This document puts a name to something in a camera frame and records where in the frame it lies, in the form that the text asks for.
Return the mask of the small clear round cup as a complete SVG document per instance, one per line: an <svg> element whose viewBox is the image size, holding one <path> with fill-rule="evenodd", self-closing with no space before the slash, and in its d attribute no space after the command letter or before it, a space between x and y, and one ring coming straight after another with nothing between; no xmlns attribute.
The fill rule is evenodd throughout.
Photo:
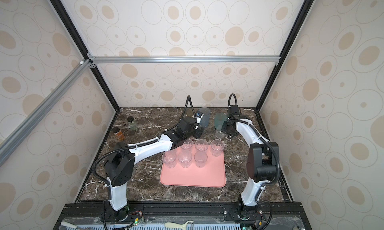
<svg viewBox="0 0 384 230"><path fill-rule="evenodd" d="M226 137L226 134L222 132L222 125L217 126L215 136L217 139L223 139Z"/></svg>

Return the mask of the blue tall plastic tumbler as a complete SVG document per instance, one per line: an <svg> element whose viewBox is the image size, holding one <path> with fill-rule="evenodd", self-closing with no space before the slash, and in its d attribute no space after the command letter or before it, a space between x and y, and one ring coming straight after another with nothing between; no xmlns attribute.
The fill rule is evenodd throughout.
<svg viewBox="0 0 384 230"><path fill-rule="evenodd" d="M199 109L199 112L201 113L200 126L203 128L207 128L207 126L209 125L211 110L207 107L202 107Z"/></svg>

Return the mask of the clear faceted glass three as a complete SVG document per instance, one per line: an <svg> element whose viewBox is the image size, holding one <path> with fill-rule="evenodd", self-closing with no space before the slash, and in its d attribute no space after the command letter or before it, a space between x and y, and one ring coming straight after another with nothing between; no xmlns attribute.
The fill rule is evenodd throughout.
<svg viewBox="0 0 384 230"><path fill-rule="evenodd" d="M209 148L209 143L206 140L199 139L195 143L196 151L205 152Z"/></svg>

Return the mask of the teal tall plastic tumbler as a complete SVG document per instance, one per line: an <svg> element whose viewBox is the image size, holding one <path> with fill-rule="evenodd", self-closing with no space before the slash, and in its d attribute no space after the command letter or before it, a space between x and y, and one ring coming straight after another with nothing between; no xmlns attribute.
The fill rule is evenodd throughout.
<svg viewBox="0 0 384 230"><path fill-rule="evenodd" d="M216 113L214 117L214 125L215 129L217 129L220 125L223 124L224 121L226 121L228 115L226 113Z"/></svg>

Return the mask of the clear faceted glass one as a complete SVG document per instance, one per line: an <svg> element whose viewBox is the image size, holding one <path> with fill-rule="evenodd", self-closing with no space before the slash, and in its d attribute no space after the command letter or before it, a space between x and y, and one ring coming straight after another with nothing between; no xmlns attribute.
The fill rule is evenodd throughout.
<svg viewBox="0 0 384 230"><path fill-rule="evenodd" d="M183 143L183 145L181 146L181 148L182 148L183 150L188 150L188 151L190 151L190 150L192 149L193 145L194 145L193 141L189 138L189 139L187 139L187 140Z"/></svg>

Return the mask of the clear faceted glass four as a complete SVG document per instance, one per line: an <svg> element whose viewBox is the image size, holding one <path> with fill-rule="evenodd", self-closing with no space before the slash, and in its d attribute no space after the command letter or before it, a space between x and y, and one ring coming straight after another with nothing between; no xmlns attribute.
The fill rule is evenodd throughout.
<svg viewBox="0 0 384 230"><path fill-rule="evenodd" d="M225 143L219 139L213 140L211 142L211 153L213 156L220 156L225 149Z"/></svg>

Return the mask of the frosted grey plastic cup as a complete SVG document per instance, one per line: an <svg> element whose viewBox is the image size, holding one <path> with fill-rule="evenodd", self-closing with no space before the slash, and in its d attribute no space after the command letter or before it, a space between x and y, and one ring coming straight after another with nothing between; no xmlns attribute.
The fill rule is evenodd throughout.
<svg viewBox="0 0 384 230"><path fill-rule="evenodd" d="M198 168L203 168L208 160L208 155L204 151L197 151L195 153L195 164Z"/></svg>

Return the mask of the clear faceted glass six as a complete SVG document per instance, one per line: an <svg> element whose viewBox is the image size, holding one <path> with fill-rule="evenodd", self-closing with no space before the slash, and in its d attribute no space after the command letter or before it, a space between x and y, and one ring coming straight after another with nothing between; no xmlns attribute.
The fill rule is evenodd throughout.
<svg viewBox="0 0 384 230"><path fill-rule="evenodd" d="M192 164L193 155L188 150L183 150L178 155L178 161L183 168L189 168Z"/></svg>

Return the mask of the clear faceted glass two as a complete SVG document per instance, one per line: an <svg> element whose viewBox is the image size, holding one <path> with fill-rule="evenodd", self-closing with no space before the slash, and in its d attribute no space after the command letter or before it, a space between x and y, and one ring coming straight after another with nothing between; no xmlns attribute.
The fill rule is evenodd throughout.
<svg viewBox="0 0 384 230"><path fill-rule="evenodd" d="M174 168L177 164L177 153L173 150L164 152L162 161L165 167Z"/></svg>

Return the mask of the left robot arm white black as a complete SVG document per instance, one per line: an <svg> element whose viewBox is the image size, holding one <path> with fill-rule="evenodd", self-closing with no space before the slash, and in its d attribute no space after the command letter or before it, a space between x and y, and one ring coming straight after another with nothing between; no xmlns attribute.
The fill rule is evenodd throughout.
<svg viewBox="0 0 384 230"><path fill-rule="evenodd" d="M200 138L209 124L211 111L200 108L193 117L183 117L176 127L167 129L153 139L116 149L106 156L104 170L109 203L114 211L127 203L127 182L131 179L135 164L150 156L182 146L189 138Z"/></svg>

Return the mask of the chopped parsley spice jar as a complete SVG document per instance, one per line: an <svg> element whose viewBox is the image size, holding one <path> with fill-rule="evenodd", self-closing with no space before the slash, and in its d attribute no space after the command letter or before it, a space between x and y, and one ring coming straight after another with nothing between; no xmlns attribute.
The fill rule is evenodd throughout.
<svg viewBox="0 0 384 230"><path fill-rule="evenodd" d="M128 116L127 117L127 123L128 123L128 129L130 131L136 131L138 128L138 124L136 119L133 116Z"/></svg>

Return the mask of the red sweet pepper spice jar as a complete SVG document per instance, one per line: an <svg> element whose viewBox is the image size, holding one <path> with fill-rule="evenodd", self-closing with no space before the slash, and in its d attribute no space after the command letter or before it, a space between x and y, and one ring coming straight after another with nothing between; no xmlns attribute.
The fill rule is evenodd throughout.
<svg viewBox="0 0 384 230"><path fill-rule="evenodd" d="M119 127L114 126L114 127L112 128L112 132L113 132L113 134L115 135L115 137L116 137L119 141L124 141L124 140L125 140L125 136L124 136L123 132L120 130Z"/></svg>

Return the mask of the aluminium frame rail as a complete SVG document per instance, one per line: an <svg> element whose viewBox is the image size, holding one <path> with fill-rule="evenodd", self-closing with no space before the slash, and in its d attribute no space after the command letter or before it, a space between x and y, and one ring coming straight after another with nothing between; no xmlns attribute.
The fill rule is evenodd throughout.
<svg viewBox="0 0 384 230"><path fill-rule="evenodd" d="M1 145L1 165L19 147L31 131L59 102L74 82L90 68L90 59L84 59L77 67L37 106L37 108L5 139Z"/></svg>
<svg viewBox="0 0 384 230"><path fill-rule="evenodd" d="M151 63L253 63L273 62L278 63L278 55L238 55L238 56L90 56L95 64L151 64Z"/></svg>

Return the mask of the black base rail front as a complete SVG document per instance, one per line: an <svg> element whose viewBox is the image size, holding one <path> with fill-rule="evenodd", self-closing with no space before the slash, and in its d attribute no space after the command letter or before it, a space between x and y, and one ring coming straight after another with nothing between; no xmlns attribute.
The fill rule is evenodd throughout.
<svg viewBox="0 0 384 230"><path fill-rule="evenodd" d="M267 203L242 207L240 203L129 202L114 211L107 202L65 205L55 230L165 230L166 224L193 230L310 230L301 203Z"/></svg>

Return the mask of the aluminium frame rail left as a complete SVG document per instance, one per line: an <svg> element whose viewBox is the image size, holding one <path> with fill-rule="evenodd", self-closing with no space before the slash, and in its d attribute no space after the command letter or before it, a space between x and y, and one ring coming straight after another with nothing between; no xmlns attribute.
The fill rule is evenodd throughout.
<svg viewBox="0 0 384 230"><path fill-rule="evenodd" d="M1 165L19 147L31 131L59 102L74 82L90 68L90 59L84 59L77 67L37 106L37 108L5 139L1 145Z"/></svg>

